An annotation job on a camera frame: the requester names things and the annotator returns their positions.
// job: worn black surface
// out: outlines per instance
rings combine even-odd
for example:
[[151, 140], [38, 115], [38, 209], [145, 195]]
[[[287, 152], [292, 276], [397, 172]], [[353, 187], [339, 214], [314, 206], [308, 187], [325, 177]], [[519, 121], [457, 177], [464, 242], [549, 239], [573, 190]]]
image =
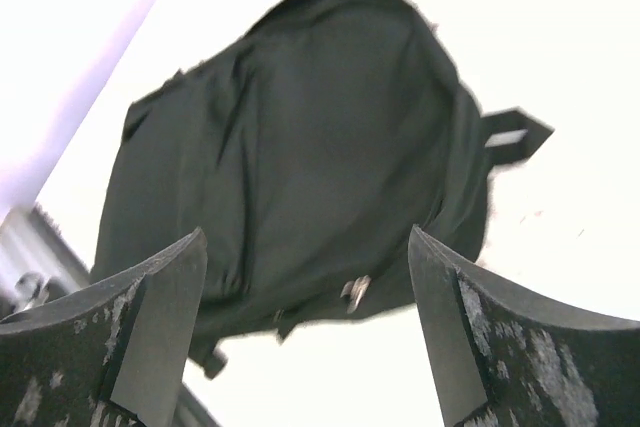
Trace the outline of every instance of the worn black surface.
[[[640, 322], [536, 294], [417, 227], [409, 263], [446, 427], [640, 425]], [[447, 314], [455, 310], [457, 319]], [[447, 375], [434, 365], [442, 359], [465, 371]], [[488, 401], [471, 411], [481, 390]]]
[[[205, 246], [202, 232], [196, 231], [136, 267], [4, 319], [0, 323], [0, 426], [112, 427], [142, 425], [138, 422], [141, 418], [147, 421], [145, 427], [166, 427], [173, 415], [195, 321], [191, 304], [202, 288]], [[140, 296], [142, 286], [146, 292]], [[175, 299], [160, 307], [171, 319], [162, 333], [162, 316], [148, 315], [146, 305], [158, 300], [159, 286]], [[176, 331], [178, 321], [181, 327]], [[138, 332], [145, 330], [150, 335], [146, 345], [141, 345], [144, 335], [138, 336]], [[137, 367], [129, 363], [128, 345], [155, 353], [146, 364], [140, 364], [140, 376], [129, 375]], [[166, 345], [177, 348], [172, 351]], [[158, 361], [157, 372], [150, 373], [153, 360]], [[112, 392], [103, 389], [109, 372], [116, 373], [116, 386], [118, 377], [127, 377], [131, 398], [124, 402], [122, 395], [117, 396], [118, 402], [126, 405], [112, 402]]]

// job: backpack handle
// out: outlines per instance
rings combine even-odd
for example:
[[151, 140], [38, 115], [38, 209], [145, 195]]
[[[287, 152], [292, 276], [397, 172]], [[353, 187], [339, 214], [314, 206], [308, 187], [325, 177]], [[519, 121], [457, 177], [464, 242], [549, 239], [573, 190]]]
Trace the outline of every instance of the backpack handle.
[[520, 107], [484, 115], [485, 149], [491, 167], [529, 159], [553, 134], [553, 129]]

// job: black object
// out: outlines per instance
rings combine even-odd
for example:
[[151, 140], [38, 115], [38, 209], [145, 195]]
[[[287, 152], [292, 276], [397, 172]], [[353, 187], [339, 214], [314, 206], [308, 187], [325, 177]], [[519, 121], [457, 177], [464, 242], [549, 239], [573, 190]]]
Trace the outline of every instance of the black object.
[[92, 280], [202, 227], [189, 355], [213, 377], [219, 339], [412, 304], [413, 224], [477, 258], [491, 167], [550, 133], [518, 110], [482, 118], [404, 0], [284, 0], [131, 106]]
[[539, 295], [418, 227], [409, 264], [445, 427], [640, 425], [640, 322]]
[[136, 267], [5, 318], [0, 425], [170, 425], [205, 249], [196, 231]]

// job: black backpack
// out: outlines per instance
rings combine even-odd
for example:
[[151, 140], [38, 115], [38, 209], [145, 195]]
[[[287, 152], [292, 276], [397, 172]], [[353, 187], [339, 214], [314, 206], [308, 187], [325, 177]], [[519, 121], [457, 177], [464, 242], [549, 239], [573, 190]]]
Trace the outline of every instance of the black backpack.
[[549, 135], [517, 109], [482, 117], [404, 0], [284, 0], [131, 106], [92, 280], [201, 227], [189, 355], [213, 377], [225, 337], [414, 303], [414, 224], [475, 260], [489, 171]]

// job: black fabric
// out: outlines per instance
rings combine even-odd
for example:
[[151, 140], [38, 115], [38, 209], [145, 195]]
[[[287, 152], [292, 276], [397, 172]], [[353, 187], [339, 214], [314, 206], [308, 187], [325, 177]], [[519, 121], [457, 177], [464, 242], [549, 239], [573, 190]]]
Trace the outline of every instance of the black fabric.
[[[413, 224], [475, 260], [489, 132], [454, 64], [403, 0], [284, 0], [246, 36], [133, 104], [93, 281], [201, 227], [206, 285], [190, 356], [414, 302]], [[347, 312], [345, 284], [369, 276]]]

